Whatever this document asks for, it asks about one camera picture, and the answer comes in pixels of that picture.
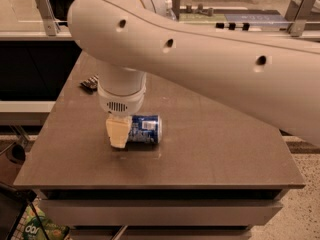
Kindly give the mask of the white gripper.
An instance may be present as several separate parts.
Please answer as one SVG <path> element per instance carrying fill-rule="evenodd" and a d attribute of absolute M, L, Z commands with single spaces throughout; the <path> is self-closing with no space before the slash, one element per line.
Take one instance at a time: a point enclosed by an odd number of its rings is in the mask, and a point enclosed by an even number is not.
<path fill-rule="evenodd" d="M 115 148 L 126 146 L 133 115 L 140 110 L 146 92 L 146 73 L 131 68 L 96 61 L 98 95 L 101 107 L 111 113 L 106 120 L 110 144 Z"/>

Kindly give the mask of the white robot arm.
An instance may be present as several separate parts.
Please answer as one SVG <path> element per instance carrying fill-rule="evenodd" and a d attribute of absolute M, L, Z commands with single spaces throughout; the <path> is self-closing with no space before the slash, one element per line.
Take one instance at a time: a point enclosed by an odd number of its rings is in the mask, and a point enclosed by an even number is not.
<path fill-rule="evenodd" d="M 99 68 L 100 103 L 128 116 L 153 74 L 320 145 L 320 48 L 166 16 L 164 0 L 74 0 L 69 31 Z"/>

